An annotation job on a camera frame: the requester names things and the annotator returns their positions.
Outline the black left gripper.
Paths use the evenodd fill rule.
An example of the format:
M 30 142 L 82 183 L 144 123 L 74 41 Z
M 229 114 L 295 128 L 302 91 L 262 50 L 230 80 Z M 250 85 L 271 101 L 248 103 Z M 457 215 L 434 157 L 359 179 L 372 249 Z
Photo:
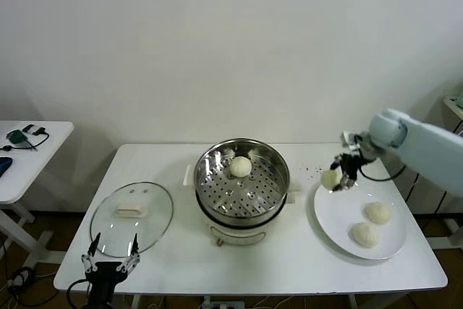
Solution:
M 112 300 L 115 288 L 127 279 L 127 273 L 131 273 L 140 262 L 137 234 L 130 243 L 130 254 L 121 262 L 94 262 L 95 252 L 101 234 L 97 233 L 90 243 L 86 254 L 81 255 L 81 261 L 85 269 L 86 279 L 91 284 L 88 302 L 85 308 L 113 308 Z

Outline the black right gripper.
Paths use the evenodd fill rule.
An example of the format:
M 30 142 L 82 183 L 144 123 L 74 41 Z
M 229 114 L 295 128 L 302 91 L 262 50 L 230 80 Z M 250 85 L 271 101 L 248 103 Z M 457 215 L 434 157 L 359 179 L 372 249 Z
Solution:
M 368 161 L 362 156 L 353 156 L 348 153 L 343 153 L 334 157 L 331 163 L 332 169 L 337 169 L 341 166 L 343 174 L 341 179 L 331 188 L 331 192 L 349 190 L 357 183 L 353 180 L 357 178 L 358 171 L 362 166 L 367 165 Z

